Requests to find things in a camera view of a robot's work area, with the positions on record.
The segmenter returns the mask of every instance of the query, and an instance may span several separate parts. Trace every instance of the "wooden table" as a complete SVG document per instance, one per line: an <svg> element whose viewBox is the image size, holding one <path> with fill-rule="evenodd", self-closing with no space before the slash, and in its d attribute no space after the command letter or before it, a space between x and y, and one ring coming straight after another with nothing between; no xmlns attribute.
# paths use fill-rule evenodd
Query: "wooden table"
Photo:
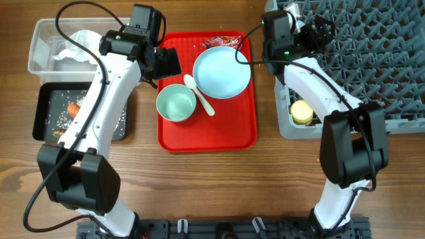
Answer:
<svg viewBox="0 0 425 239"><path fill-rule="evenodd" d="M2 0L0 4L0 238L74 238L76 224L31 234L23 211L41 182L36 162L41 142L31 137L39 77L27 71L35 23L54 18L61 0ZM143 1L167 17L167 30L206 31L256 26L266 1ZM129 17L133 1L103 2ZM106 17L76 6L63 17ZM262 55L262 36L252 38L253 59ZM142 218L191 220L307 216L321 196L325 175L319 140L286 140L278 131L274 77L254 67L258 140L246 151L172 155L156 138L156 91L134 90L126 140L114 143L110 163L120 174L120 196ZM391 135L389 166L378 174L374 193L362 193L354 215L370 217L374 238L425 238L425 135ZM36 227L62 222L76 212L50 202L45 191L31 212Z"/></svg>

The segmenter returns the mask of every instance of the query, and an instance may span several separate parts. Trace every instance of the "yellow lid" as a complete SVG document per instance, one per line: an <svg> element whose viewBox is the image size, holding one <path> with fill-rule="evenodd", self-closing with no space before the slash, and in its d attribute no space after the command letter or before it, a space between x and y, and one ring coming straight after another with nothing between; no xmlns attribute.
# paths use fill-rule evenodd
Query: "yellow lid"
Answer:
<svg viewBox="0 0 425 239"><path fill-rule="evenodd" d="M313 109L305 100L297 100L293 103L290 113L294 119L294 123L299 125L309 125L313 120Z"/></svg>

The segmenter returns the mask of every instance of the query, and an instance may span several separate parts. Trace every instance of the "candy wrapper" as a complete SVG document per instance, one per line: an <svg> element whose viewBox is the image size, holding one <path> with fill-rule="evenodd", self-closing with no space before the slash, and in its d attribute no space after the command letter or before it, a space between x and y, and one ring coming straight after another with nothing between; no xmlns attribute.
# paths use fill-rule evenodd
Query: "candy wrapper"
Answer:
<svg viewBox="0 0 425 239"><path fill-rule="evenodd" d="M214 46L228 46L233 49L236 49L238 47L238 44L240 43L241 37L213 37L211 40L207 40L206 42L203 42L203 46L205 46L207 49L214 47Z"/></svg>

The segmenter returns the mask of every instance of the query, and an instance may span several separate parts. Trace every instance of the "red tray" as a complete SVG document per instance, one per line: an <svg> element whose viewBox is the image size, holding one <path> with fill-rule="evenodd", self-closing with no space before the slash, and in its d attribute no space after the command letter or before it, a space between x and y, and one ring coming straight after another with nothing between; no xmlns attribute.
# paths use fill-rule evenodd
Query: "red tray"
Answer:
<svg viewBox="0 0 425 239"><path fill-rule="evenodd" d="M195 60L206 50L202 43L215 36L243 37L244 33L209 31L169 33L165 36L163 46L177 49L182 74L158 80L158 94L171 84L185 84L183 76L192 75ZM248 39L241 53L251 60ZM252 77L246 89L231 99L218 100L205 94L204 97L215 110L213 117L207 115L199 100L193 115L183 122L170 122L158 114L158 142L164 150L170 153L229 151L248 149L255 144L257 121Z"/></svg>

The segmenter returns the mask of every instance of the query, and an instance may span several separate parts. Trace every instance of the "dish rack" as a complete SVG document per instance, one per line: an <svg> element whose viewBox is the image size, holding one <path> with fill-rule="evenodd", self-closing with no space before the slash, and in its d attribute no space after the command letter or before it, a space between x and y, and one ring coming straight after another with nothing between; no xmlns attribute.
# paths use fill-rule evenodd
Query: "dish rack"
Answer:
<svg viewBox="0 0 425 239"><path fill-rule="evenodd" d="M364 103L385 111L386 130L425 132L425 0L268 0L265 11L299 3L305 23L320 15L335 23L319 65ZM277 79L279 129L286 139L320 138L322 124L296 125L289 107L301 98Z"/></svg>

